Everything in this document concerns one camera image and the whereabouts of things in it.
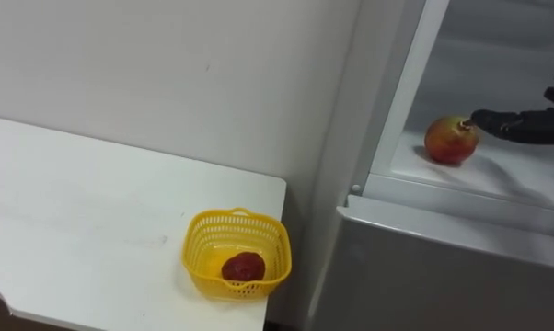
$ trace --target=white table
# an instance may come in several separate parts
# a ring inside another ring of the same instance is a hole
[[[76,330],[260,331],[266,301],[211,302],[180,264],[190,219],[281,219],[285,182],[0,120],[0,298]]]

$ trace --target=basket handle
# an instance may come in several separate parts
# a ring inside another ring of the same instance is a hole
[[[248,215],[248,216],[257,215],[255,212],[249,211],[248,209],[246,209],[244,207],[236,207],[236,208],[233,208],[231,210],[227,210],[227,212],[229,212],[231,214],[243,213],[243,214]]]

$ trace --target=plastic basket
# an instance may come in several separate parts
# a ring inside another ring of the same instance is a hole
[[[255,252],[263,258],[263,280],[222,278],[224,263],[241,252]],[[292,269],[289,237],[283,225],[244,208],[204,211],[195,216],[183,243],[182,261],[203,295],[232,301],[268,296]]]

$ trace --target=fruit in basket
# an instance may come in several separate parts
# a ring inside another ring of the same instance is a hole
[[[262,280],[265,277],[265,261],[257,253],[240,253],[224,263],[222,277],[237,281]]]
[[[456,165],[470,157],[478,142],[475,126],[458,116],[434,121],[424,137],[424,146],[432,160],[446,165]]]

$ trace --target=robotic hand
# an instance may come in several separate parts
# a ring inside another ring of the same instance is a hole
[[[554,87],[545,90],[545,98],[554,103]],[[497,112],[480,109],[470,120],[494,137],[515,143],[554,144],[554,108],[521,112]]]

